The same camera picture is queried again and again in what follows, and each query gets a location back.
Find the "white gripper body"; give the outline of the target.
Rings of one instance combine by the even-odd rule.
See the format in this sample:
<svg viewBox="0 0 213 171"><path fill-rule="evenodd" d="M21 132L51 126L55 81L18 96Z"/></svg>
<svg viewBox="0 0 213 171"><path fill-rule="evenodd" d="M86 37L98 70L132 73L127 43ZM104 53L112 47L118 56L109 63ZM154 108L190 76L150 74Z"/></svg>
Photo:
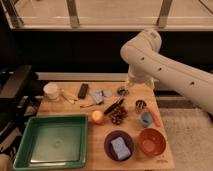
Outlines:
<svg viewBox="0 0 213 171"><path fill-rule="evenodd" d="M145 84L151 89L155 88L154 79L150 75L137 69L136 67L129 66L125 87L130 88L135 84Z"/></svg>

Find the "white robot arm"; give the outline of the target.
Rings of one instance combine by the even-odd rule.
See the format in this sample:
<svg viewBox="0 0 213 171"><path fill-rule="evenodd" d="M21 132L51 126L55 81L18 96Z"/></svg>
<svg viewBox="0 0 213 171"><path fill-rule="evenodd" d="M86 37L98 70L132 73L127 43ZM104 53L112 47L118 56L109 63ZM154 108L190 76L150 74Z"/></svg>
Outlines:
<svg viewBox="0 0 213 171"><path fill-rule="evenodd" d="M155 29L144 29L122 46L121 57L129 65L128 83L155 78L213 115L213 74L160 55L161 43Z"/></svg>

